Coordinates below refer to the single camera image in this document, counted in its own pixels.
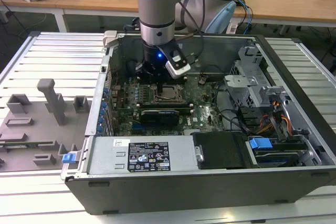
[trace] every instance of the black wire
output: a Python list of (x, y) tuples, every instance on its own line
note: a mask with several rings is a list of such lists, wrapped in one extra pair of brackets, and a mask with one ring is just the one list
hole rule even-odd
[(200, 27), (198, 26), (197, 22), (194, 20), (193, 16), (190, 14), (190, 12), (187, 10), (187, 8), (182, 4), (181, 1), (179, 1), (180, 6), (182, 7), (182, 9), (184, 9), (184, 11), (188, 14), (189, 18), (191, 19), (191, 21), (194, 23), (195, 27), (197, 28), (197, 32), (199, 33), (199, 36), (201, 37), (201, 41), (202, 41), (202, 45), (201, 45), (201, 49), (199, 51), (199, 53), (197, 53), (194, 57), (197, 59), (201, 53), (204, 50), (204, 37), (203, 34), (201, 32)]
[(215, 67), (217, 68), (221, 73), (224, 73), (222, 69), (219, 68), (219, 66), (215, 65), (215, 64), (209, 64), (204, 66), (204, 68), (202, 68), (202, 71), (200, 72), (201, 74), (204, 73), (205, 69), (207, 69), (208, 67)]
[(203, 28), (203, 25), (204, 25), (204, 21), (205, 21), (205, 0), (202, 0), (202, 4), (203, 4), (203, 8), (202, 8), (202, 23), (201, 23), (201, 26), (199, 27), (200, 28), (200, 31), (202, 31), (202, 28)]
[(253, 13), (253, 10), (252, 10), (251, 7), (247, 6), (247, 8), (249, 8), (249, 9), (251, 10), (251, 13), (252, 13), (252, 15), (251, 15), (251, 20), (250, 20), (250, 24), (252, 24), (252, 20), (253, 20), (254, 13)]
[(0, 23), (1, 23), (1, 25), (3, 26), (6, 35), (8, 35), (8, 36), (15, 36), (15, 37), (17, 37), (17, 38), (24, 39), (24, 38), (22, 38), (21, 36), (18, 36), (18, 35), (15, 35), (15, 34), (10, 34), (10, 33), (8, 32), (8, 30), (7, 30), (6, 26), (5, 26), (5, 24), (2, 23), (2, 22), (0, 22)]
[(247, 11), (246, 11), (245, 7), (243, 7), (243, 9), (244, 9), (245, 15), (244, 15), (243, 20), (242, 20), (242, 21), (240, 22), (240, 24), (237, 26), (237, 29), (244, 23), (244, 21), (245, 21), (245, 19), (246, 19), (246, 16), (247, 16)]
[(234, 118), (230, 119), (230, 118), (227, 118), (226, 116), (224, 116), (222, 114), (221, 114), (221, 116), (222, 116), (222, 118), (224, 118), (225, 120), (230, 122), (231, 129), (232, 129), (232, 124), (234, 124), (235, 126), (239, 127), (241, 130), (243, 130), (243, 128), (241, 127), (241, 125), (239, 123), (236, 123), (235, 121), (233, 121)]
[(327, 27), (327, 29), (328, 29), (328, 32), (329, 32), (329, 35), (330, 35), (330, 39), (331, 39), (332, 38), (331, 31), (330, 31), (329, 27)]
[(24, 25), (20, 22), (20, 20), (15, 16), (15, 14), (11, 11), (11, 9), (8, 8), (8, 6), (5, 4), (5, 2), (3, 2), (2, 0), (0, 0), (2, 2), (2, 4), (7, 8), (7, 10), (9, 12), (12, 13), (12, 15), (14, 16), (14, 18), (16, 19), (16, 21), (22, 26), (23, 30), (29, 35), (29, 32), (27, 31), (27, 29), (24, 27)]

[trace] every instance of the cable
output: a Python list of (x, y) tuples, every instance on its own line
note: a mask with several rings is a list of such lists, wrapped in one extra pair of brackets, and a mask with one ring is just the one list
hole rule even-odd
[(202, 71), (200, 71), (200, 74), (203, 74), (205, 69), (207, 69), (208, 67), (215, 67), (217, 68), (221, 73), (223, 73), (223, 70), (219, 68), (219, 66), (215, 65), (215, 64), (209, 64), (209, 65), (205, 65), (204, 68), (202, 68)]
[(2, 23), (2, 22), (0, 22), (0, 23), (1, 23), (1, 25), (3, 26), (6, 35), (8, 35), (8, 36), (15, 36), (15, 37), (18, 37), (16, 34), (10, 34), (10, 33), (8, 32), (8, 30), (7, 30), (6, 26), (5, 26), (5, 24)]
[(329, 32), (329, 35), (330, 35), (330, 39), (331, 39), (332, 38), (331, 31), (330, 31), (329, 27), (327, 27), (327, 29), (328, 29), (328, 32)]
[(181, 1), (179, 1), (179, 4), (180, 4), (180, 6), (182, 7), (182, 9), (184, 9), (184, 11), (188, 14), (188, 16), (189, 16), (189, 18), (191, 19), (191, 21), (194, 23), (194, 25), (195, 25), (195, 27), (197, 28), (197, 32), (199, 33), (199, 36), (201, 37), (201, 49), (200, 49), (200, 51), (197, 53), (197, 54), (195, 54), (195, 59), (197, 59), (201, 54), (202, 54), (202, 52), (203, 52), (203, 50), (204, 50), (204, 37), (203, 37), (203, 34), (202, 34), (202, 32), (201, 32), (201, 29), (200, 29), (200, 27), (198, 26), (198, 24), (197, 24), (197, 22), (194, 20), (194, 18), (193, 18), (193, 16), (190, 14), (190, 12), (188, 11), (188, 9), (182, 4), (182, 2)]
[(244, 18), (243, 20), (240, 22), (240, 24), (237, 26), (237, 29), (244, 23), (245, 19), (246, 19), (246, 16), (247, 16), (247, 13), (246, 13), (246, 9), (244, 8), (244, 12), (245, 12), (245, 15), (244, 15)]
[(202, 8), (202, 22), (201, 22), (201, 26), (199, 27), (199, 32), (202, 31), (203, 25), (204, 25), (204, 21), (205, 21), (205, 0), (202, 0), (202, 4), (203, 4), (203, 8)]
[(260, 134), (260, 133), (262, 133), (262, 132), (265, 132), (265, 131), (269, 130), (269, 129), (272, 128), (272, 127), (273, 127), (273, 125), (272, 125), (271, 123), (268, 124), (265, 128), (263, 128), (263, 129), (261, 129), (260, 131), (258, 131), (258, 132), (257, 132), (257, 135)]
[(250, 12), (249, 12), (249, 9), (250, 8), (248, 8), (247, 6), (246, 6), (246, 4), (244, 3), (244, 2), (242, 2), (242, 0), (237, 0), (237, 1), (239, 1), (242, 5), (243, 5), (243, 8), (247, 11), (247, 13), (248, 13), (248, 23), (247, 23), (247, 27), (246, 27), (246, 29), (245, 29), (245, 31), (244, 31), (244, 34), (246, 34), (247, 33), (247, 30), (248, 30), (248, 28), (249, 28), (249, 25), (251, 24), (250, 22), (251, 22), (251, 19), (250, 19)]
[[(44, 18), (43, 18), (40, 22), (38, 22), (38, 23), (36, 23), (36, 24), (33, 24), (32, 26), (28, 27), (27, 30), (30, 30), (30, 29), (32, 29), (34, 26), (37, 26), (37, 25), (39, 25), (39, 24), (42, 24), (42, 23), (46, 20), (46, 18), (47, 18), (47, 14), (44, 13)], [(18, 40), (21, 38), (21, 34), (22, 34), (23, 32), (24, 32), (24, 30), (22, 30), (21, 33), (19, 33), (18, 38), (17, 38)]]
[(11, 9), (8, 8), (8, 6), (5, 4), (5, 2), (3, 2), (2, 0), (0, 0), (2, 2), (2, 4), (7, 8), (7, 10), (9, 12), (12, 13), (12, 15), (14, 16), (14, 18), (16, 19), (16, 21), (22, 26), (23, 30), (29, 35), (29, 32), (27, 31), (27, 29), (24, 27), (24, 25), (20, 22), (20, 20), (15, 16), (15, 14), (11, 11)]

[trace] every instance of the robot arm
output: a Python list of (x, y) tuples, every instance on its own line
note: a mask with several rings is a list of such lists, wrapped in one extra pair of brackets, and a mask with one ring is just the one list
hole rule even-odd
[[(138, 0), (141, 37), (144, 45), (144, 62), (142, 65), (145, 66), (146, 73), (156, 76), (156, 79), (157, 75), (162, 72), (163, 64), (174, 79), (182, 76), (191, 68), (174, 40), (175, 23), (196, 27), (188, 17), (185, 17), (180, 5), (176, 4), (179, 1), (188, 6), (192, 15), (196, 17), (195, 19), (199, 26), (202, 22), (202, 12), (200, 12), (202, 5), (199, 8), (202, 0)], [(227, 17), (228, 12), (223, 12), (222, 9), (228, 2), (206, 0), (205, 5), (208, 15), (206, 15), (203, 28), (211, 31), (209, 27), (215, 25), (224, 30), (223, 26), (226, 27), (228, 22), (227, 24), (222, 22), (223, 15)], [(157, 57), (162, 54), (165, 55), (165, 61)]]

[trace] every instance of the gray plastic part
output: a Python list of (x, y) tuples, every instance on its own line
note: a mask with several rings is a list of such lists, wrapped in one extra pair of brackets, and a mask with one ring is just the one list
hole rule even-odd
[(14, 118), (14, 119), (7, 119), (5, 124), (8, 127), (15, 127), (15, 126), (29, 126), (33, 124), (32, 118)]
[[(58, 103), (60, 105), (60, 107), (63, 109), (65, 109), (65, 102), (64, 102), (64, 99), (63, 99), (63, 96), (62, 94), (56, 94), (57, 95), (57, 100), (58, 100)], [(50, 106), (48, 103), (46, 103), (46, 107), (47, 107), (47, 110), (49, 113), (52, 113), (51, 109), (50, 109)]]
[(26, 133), (16, 133), (16, 134), (2, 134), (0, 136), (0, 141), (2, 142), (23, 142), (27, 140)]
[[(8, 127), (5, 123), (0, 126), (1, 134), (17, 134), (26, 133), (28, 138), (24, 145), (2, 146), (0, 140), (0, 157), (6, 161), (6, 165), (1, 167), (1, 172), (22, 172), (34, 170), (54, 170), (62, 169), (62, 155), (58, 156), (59, 147), (64, 145), (66, 150), (70, 150), (75, 144), (77, 148), (81, 148), (84, 142), (85, 129), (88, 122), (88, 113), (77, 114), (71, 101), (65, 101), (64, 114), (66, 115), (66, 124), (58, 125), (54, 115), (48, 113), (45, 101), (31, 102), (30, 105), (23, 106), (27, 114), (13, 115), (9, 111), (4, 119), (32, 118), (33, 125), (24, 125), (16, 127)], [(37, 166), (33, 162), (35, 154), (51, 153), (56, 160), (55, 165)], [(72, 164), (71, 168), (76, 169), (77, 164)]]
[(78, 149), (77, 149), (77, 146), (75, 145), (75, 144), (72, 144), (72, 146), (71, 146), (71, 150), (70, 150), (71, 152), (76, 152), (76, 151), (78, 151)]
[(89, 113), (89, 102), (86, 96), (76, 96), (73, 100), (76, 113)]
[(56, 159), (54, 156), (49, 153), (49, 154), (35, 154), (34, 155), (33, 162), (36, 165), (55, 165), (56, 164)]
[(30, 101), (25, 94), (12, 94), (7, 106), (13, 114), (25, 114), (23, 105), (29, 105)]
[(6, 152), (7, 153), (8, 149), (6, 147), (4, 147), (3, 145), (0, 145), (0, 152)]
[(58, 125), (65, 124), (65, 114), (62, 105), (58, 102), (58, 97), (54, 91), (55, 81), (53, 79), (40, 79), (37, 84), (38, 91), (46, 97), (50, 111), (54, 114)]
[(40, 34), (41, 34), (40, 31), (31, 31), (31, 32), (29, 33), (29, 36), (31, 36), (31, 37), (37, 37), (37, 36), (39, 36)]
[(55, 151), (59, 149), (59, 144), (54, 140), (52, 144), (39, 144), (38, 147), (42, 151)]
[(64, 154), (67, 154), (68, 151), (65, 148), (65, 146), (63, 144), (60, 145), (59, 149), (58, 149), (58, 156), (63, 156)]

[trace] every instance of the metal frame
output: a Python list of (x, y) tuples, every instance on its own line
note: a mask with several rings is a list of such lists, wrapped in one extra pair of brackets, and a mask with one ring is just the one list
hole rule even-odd
[[(242, 17), (233, 17), (230, 20), (230, 24), (227, 28), (227, 34), (232, 34), (236, 32), (235, 27), (237, 27), (240, 22), (242, 22)], [(313, 26), (313, 27), (336, 27), (336, 22), (320, 22), (320, 21), (304, 21), (304, 20), (287, 20), (287, 19), (277, 19), (277, 18), (253, 18), (252, 24), (273, 24), (273, 25), (283, 25), (284, 29), (286, 26)]]

